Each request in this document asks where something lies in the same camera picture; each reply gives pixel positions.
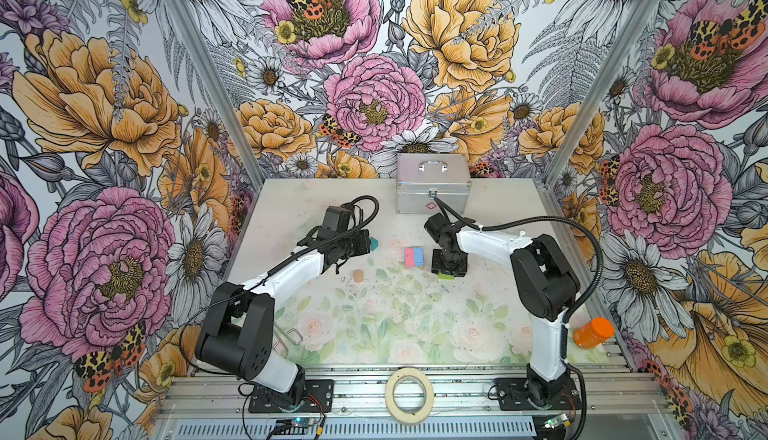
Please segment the wall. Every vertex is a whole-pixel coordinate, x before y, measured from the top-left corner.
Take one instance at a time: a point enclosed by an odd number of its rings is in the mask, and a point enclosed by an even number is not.
[[[687,438],[768,435],[765,2],[662,3],[606,91],[598,166],[554,187],[599,235],[600,292]],[[743,11],[754,29],[718,41]]]
[[[540,176],[636,0],[322,1],[189,0],[268,176],[390,177],[400,152]]]
[[[0,23],[3,432],[147,438],[253,189],[159,12],[0,0]]]

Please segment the case lid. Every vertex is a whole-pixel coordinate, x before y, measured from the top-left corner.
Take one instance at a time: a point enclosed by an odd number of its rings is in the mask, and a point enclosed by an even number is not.
[[[468,193],[472,180],[463,155],[457,153],[399,153],[397,187],[400,191]]]

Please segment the white tabletop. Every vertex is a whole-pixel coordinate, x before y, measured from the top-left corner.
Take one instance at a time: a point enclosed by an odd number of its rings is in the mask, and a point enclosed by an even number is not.
[[[379,242],[369,255],[332,267],[276,312],[276,324],[296,328],[302,344],[289,343],[289,358],[309,364],[470,364],[527,362],[530,316],[518,298],[512,267],[469,256],[466,277],[438,280],[429,270],[436,244],[424,230],[429,215],[395,213],[395,179],[268,179],[243,233],[228,280],[252,279],[285,259],[296,242],[322,223],[326,207],[360,195],[379,200],[367,226]],[[360,202],[368,216],[370,202]],[[495,225],[545,215],[530,179],[473,179],[465,216]],[[550,224],[533,223],[526,235],[555,235]],[[425,269],[406,269],[404,249],[421,246]],[[354,281],[360,269],[364,280]],[[589,320],[577,312],[571,324]],[[606,362],[598,347],[576,362]]]

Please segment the pink peony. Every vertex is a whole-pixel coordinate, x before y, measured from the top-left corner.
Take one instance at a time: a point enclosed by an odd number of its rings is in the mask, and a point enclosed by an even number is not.
[[[619,161],[619,205],[608,209],[617,234],[628,229],[657,244],[664,258],[679,259],[696,253],[725,221],[733,190],[723,154],[693,125],[643,127]]]
[[[379,34],[379,0],[342,1],[344,9],[350,15],[349,25],[342,36],[329,33],[311,38],[308,42],[298,39],[285,45],[295,57],[298,66],[305,69],[322,68],[329,63],[348,61],[357,53],[373,48]],[[293,10],[287,0],[264,0],[262,9],[266,11],[262,16],[264,26],[269,28],[275,28],[281,21],[293,20]]]
[[[656,36],[657,53],[651,63],[645,99],[654,111],[663,110],[681,122],[698,122],[715,129],[731,124],[768,96],[768,34],[746,49],[715,52],[704,61],[690,55],[690,28],[702,20],[723,24],[747,6],[730,0],[688,0],[667,30]]]
[[[13,176],[0,171],[0,300],[16,284],[24,243],[38,227],[38,207]]]
[[[170,309],[163,289],[174,240],[163,210],[129,188],[54,213],[29,249],[36,296],[19,317],[22,338],[76,359],[117,345],[141,321],[154,333]]]
[[[328,113],[339,126],[357,133],[362,150],[381,149],[382,141],[424,120],[422,82],[410,68],[385,56],[358,56],[325,83]]]

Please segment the blue block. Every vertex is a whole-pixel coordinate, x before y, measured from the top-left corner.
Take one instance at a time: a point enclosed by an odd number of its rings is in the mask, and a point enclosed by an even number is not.
[[[413,247],[413,264],[424,266],[424,249],[420,246]]]

